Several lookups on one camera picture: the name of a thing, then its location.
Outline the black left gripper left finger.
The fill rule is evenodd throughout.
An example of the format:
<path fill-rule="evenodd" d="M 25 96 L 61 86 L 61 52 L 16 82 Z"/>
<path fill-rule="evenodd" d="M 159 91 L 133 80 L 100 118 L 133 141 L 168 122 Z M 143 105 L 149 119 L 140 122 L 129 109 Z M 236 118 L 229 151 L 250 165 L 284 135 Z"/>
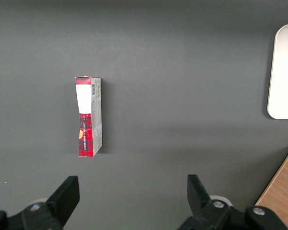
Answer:
<path fill-rule="evenodd" d="M 46 201 L 8 217 L 0 210 L 0 230 L 62 230 L 80 200 L 78 176 L 69 176 Z"/>

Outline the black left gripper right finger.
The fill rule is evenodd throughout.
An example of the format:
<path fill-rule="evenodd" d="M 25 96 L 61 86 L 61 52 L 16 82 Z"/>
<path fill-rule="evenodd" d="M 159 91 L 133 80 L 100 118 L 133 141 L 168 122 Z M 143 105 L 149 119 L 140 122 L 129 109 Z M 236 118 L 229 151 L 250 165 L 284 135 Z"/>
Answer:
<path fill-rule="evenodd" d="M 269 208 L 250 206 L 238 211 L 225 201 L 212 199 L 199 177 L 187 177 L 187 198 L 192 211 L 179 230 L 287 230 L 288 227 Z"/>

